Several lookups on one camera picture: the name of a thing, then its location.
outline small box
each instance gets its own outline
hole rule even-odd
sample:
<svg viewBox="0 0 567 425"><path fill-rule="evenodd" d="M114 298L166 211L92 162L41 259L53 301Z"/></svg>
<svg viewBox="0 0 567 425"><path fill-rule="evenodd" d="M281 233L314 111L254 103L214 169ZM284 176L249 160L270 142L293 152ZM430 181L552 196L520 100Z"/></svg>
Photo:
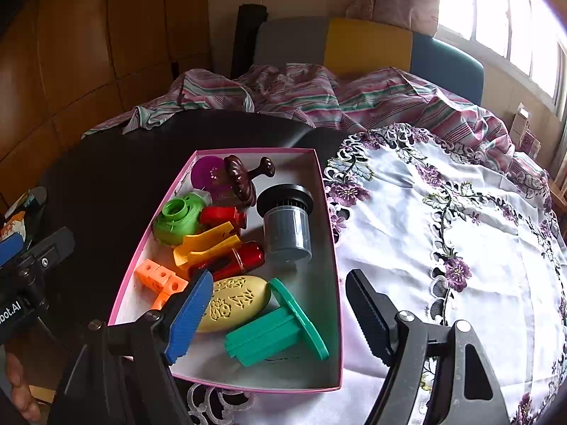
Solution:
<svg viewBox="0 0 567 425"><path fill-rule="evenodd" d="M516 148L516 151L524 152L532 160L535 160L538 156L540 147L541 144L539 140L536 139L534 134L529 129L526 129L524 135L522 136L522 140L520 141L520 145L518 146L518 148Z"/></svg>
<svg viewBox="0 0 567 425"><path fill-rule="evenodd" d="M520 102L518 111L516 112L514 121L512 122L512 128L510 129L510 138L516 147L520 145L522 137L524 136L526 129L528 129L528 119L529 113Z"/></svg>

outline white lace tablecloth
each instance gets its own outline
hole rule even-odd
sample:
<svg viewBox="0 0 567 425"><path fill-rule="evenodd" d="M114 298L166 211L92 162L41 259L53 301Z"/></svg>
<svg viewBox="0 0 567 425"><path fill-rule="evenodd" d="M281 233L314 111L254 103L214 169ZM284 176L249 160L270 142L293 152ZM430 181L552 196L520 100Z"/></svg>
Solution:
<svg viewBox="0 0 567 425"><path fill-rule="evenodd" d="M423 321L472 323L510 419L538 417L567 367L565 245L549 200L536 202L536 189L475 164L481 159L407 124L344 141L324 174L343 284L342 388L257 395L235 423L365 422L387 368L372 356L344 294L352 268ZM425 417L432 372L433 361L410 423Z"/></svg>

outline human hand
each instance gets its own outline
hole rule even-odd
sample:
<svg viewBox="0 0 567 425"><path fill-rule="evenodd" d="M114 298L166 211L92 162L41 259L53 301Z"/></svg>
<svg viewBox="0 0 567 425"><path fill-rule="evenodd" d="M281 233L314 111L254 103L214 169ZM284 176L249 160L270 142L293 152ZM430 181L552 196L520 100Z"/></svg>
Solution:
<svg viewBox="0 0 567 425"><path fill-rule="evenodd" d="M38 402L33 398L24 377L24 366L13 353L6 353L6 378L12 385L12 402L26 420L41 417Z"/></svg>

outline brown knob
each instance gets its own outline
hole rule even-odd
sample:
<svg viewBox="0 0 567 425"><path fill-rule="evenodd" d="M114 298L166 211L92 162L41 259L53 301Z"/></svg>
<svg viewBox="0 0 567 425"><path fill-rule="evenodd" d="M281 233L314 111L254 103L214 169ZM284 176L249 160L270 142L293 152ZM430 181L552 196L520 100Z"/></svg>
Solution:
<svg viewBox="0 0 567 425"><path fill-rule="evenodd" d="M266 156L262 157L260 165L256 169L247 171L239 157L230 155L225 158L225 170L229 175L235 195L245 206L256 204L256 187L254 187L252 179L260 176L260 174L268 177L273 177L276 174L276 167L271 159Z"/></svg>

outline black table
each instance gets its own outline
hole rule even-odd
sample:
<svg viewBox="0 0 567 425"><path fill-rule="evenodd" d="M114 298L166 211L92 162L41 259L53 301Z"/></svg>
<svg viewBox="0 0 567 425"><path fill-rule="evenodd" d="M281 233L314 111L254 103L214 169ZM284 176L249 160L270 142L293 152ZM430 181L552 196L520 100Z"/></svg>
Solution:
<svg viewBox="0 0 567 425"><path fill-rule="evenodd" d="M285 118L198 110L151 131L112 129L83 139L40 181L48 196L42 233L67 226L77 244L47 280L55 334L76 348L89 321L108 320L148 222L195 150L314 148L325 164L345 136Z"/></svg>

